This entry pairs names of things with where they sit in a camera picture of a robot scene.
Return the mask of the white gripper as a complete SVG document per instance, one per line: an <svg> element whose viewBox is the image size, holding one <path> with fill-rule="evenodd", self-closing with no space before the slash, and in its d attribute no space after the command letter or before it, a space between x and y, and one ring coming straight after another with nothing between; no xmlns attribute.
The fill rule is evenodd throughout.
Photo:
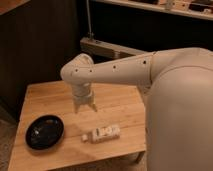
<svg viewBox="0 0 213 171"><path fill-rule="evenodd" d="M90 92L87 95L83 95L83 96L73 96L73 100L74 100L74 112L78 113L79 111L79 106L80 105L89 105L95 112L97 112L97 107L94 104L94 93Z"/></svg>

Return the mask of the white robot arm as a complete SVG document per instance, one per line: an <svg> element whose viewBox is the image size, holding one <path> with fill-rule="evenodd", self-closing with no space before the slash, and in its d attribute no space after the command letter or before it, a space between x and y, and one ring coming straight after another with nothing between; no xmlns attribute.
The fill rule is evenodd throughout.
<svg viewBox="0 0 213 171"><path fill-rule="evenodd" d="M213 171L213 51L170 49L99 64L82 53L60 75L76 101L92 95L93 83L148 92L147 171Z"/></svg>

